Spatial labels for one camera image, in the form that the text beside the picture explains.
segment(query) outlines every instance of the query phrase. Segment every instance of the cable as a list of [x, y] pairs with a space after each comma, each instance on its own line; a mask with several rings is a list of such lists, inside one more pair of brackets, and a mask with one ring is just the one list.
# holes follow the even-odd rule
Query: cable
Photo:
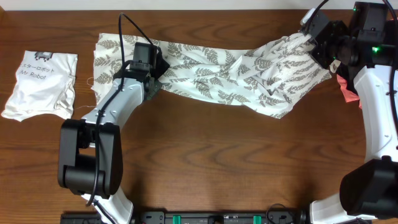
[[394, 39], [396, 41], [396, 54], [395, 54], [394, 61], [392, 62], [392, 67], [391, 67], [389, 95], [390, 95], [390, 102], [391, 102], [392, 119], [394, 120], [394, 124], [396, 126], [396, 132], [398, 133], [398, 117], [397, 117], [397, 108], [396, 108], [395, 92], [394, 92], [394, 77], [396, 74], [397, 63], [398, 63], [398, 20], [397, 20], [396, 12], [390, 5], [389, 1], [388, 0], [382, 0], [382, 1], [388, 7], [388, 10], [390, 11], [390, 13], [392, 15], [392, 19], [394, 20], [394, 24], [395, 24]]
[[86, 203], [86, 206], [90, 206], [95, 197], [95, 193], [98, 188], [98, 177], [100, 176], [100, 124], [101, 124], [101, 119], [104, 115], [104, 112], [108, 105], [112, 102], [112, 100], [116, 97], [116, 95], [120, 92], [123, 91], [123, 86], [124, 86], [124, 71], [126, 70], [126, 63], [124, 61], [124, 47], [123, 47], [123, 35], [122, 35], [122, 24], [121, 24], [121, 18], [124, 16], [128, 21], [130, 21], [136, 28], [137, 30], [148, 40], [148, 42], [153, 46], [154, 44], [152, 41], [150, 41], [150, 38], [148, 38], [145, 33], [137, 26], [137, 24], [131, 20], [127, 15], [124, 13], [120, 13], [119, 15], [119, 38], [120, 38], [120, 48], [121, 48], [121, 53], [122, 53], [122, 74], [121, 74], [121, 82], [120, 85], [118, 86], [118, 89], [111, 95], [111, 97], [105, 102], [103, 107], [98, 110], [98, 116], [97, 120], [95, 123], [95, 176], [94, 176], [94, 186], [93, 186], [93, 191], [90, 195], [89, 200]]
[[313, 18], [315, 17], [315, 15], [318, 13], [319, 9], [329, 0], [323, 0], [323, 2], [321, 2], [321, 4], [319, 4], [319, 6], [315, 9], [315, 11], [312, 13], [311, 17], [308, 19], [306, 25], [305, 25], [305, 30], [304, 33], [307, 34], [308, 30], [310, 29], [310, 25], [313, 21]]
[[106, 213], [105, 209], [100, 205], [100, 203], [98, 203], [97, 200], [95, 200], [95, 201], [93, 202], [93, 205], [94, 205], [94, 206], [97, 206], [97, 207], [99, 208], [99, 210], [101, 211], [101, 213], [104, 214], [104, 216], [105, 216], [109, 221], [111, 221], [112, 224], [117, 224], [117, 223], [113, 220], [113, 218], [112, 218], [108, 213]]
[[[283, 207], [283, 208], [286, 208], [285, 207], [285, 205], [282, 205], [281, 203], [275, 203], [275, 204], [273, 204], [273, 205], [271, 205], [269, 208], [268, 208], [268, 210], [267, 210], [267, 212], [266, 212], [266, 219], [270, 222], [270, 223], [272, 223], [272, 224], [276, 224], [276, 223], [274, 223], [274, 221], [272, 221], [271, 219], [269, 219], [269, 217], [268, 217], [268, 212], [269, 212], [269, 210], [271, 210], [273, 207], [275, 207], [276, 205], [279, 205], [279, 206], [281, 206], [281, 207]], [[289, 215], [294, 219], [294, 216], [295, 215], [293, 215], [290, 211], [287, 211], [288, 213], [289, 213]]]

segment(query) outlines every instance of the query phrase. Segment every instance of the patterned fabric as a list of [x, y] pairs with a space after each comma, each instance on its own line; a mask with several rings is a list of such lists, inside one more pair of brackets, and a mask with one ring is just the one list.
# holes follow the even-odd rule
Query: patterned fabric
[[[211, 103], [245, 105], [281, 118], [316, 84], [331, 78], [310, 56], [310, 36], [293, 34], [253, 50], [225, 50], [152, 40], [170, 68], [160, 77], [163, 89]], [[124, 35], [126, 60], [142, 37]], [[121, 66], [119, 36], [100, 34], [94, 51], [97, 103], [112, 86]]]

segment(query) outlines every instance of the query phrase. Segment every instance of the wooden table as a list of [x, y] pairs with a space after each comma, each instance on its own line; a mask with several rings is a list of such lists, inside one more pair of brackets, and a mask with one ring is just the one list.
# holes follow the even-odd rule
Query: wooden table
[[[297, 32], [306, 11], [129, 11], [154, 39], [253, 49]], [[351, 11], [326, 11], [349, 22]], [[100, 32], [118, 32], [119, 11], [5, 12], [0, 25], [0, 105], [12, 93], [25, 50], [78, 54], [75, 108], [94, 105], [86, 80]], [[124, 21], [124, 34], [138, 32]], [[76, 109], [79, 119], [91, 108]], [[63, 120], [0, 118], [0, 222], [59, 223], [85, 201], [57, 183]], [[122, 188], [137, 209], [266, 210], [308, 205], [339, 190], [360, 166], [365, 133], [358, 103], [335, 77], [282, 119], [243, 106], [204, 103], [161, 91], [135, 110], [123, 133]]]

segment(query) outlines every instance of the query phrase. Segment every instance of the folded white cloth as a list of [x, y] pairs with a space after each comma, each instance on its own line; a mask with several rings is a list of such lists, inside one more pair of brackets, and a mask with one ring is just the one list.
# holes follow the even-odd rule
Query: folded white cloth
[[71, 118], [77, 55], [25, 51], [17, 83], [1, 116], [22, 121], [39, 114]]
[[[197, 100], [245, 105], [281, 118], [316, 84], [331, 78], [310, 56], [310, 36], [292, 34], [253, 50], [225, 50], [152, 40], [170, 68], [159, 81], [163, 89]], [[142, 37], [124, 35], [126, 60]], [[100, 34], [94, 51], [97, 103], [112, 87], [121, 66], [119, 36]]]

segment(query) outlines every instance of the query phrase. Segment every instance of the white wall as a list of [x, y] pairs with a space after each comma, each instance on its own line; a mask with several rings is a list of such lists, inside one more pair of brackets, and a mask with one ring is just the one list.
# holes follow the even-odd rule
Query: white wall
[[[5, 10], [310, 9], [322, 0], [0, 0]], [[356, 0], [329, 0], [322, 9], [352, 9]], [[379, 2], [381, 0], [362, 0]], [[398, 0], [389, 0], [398, 9]]]

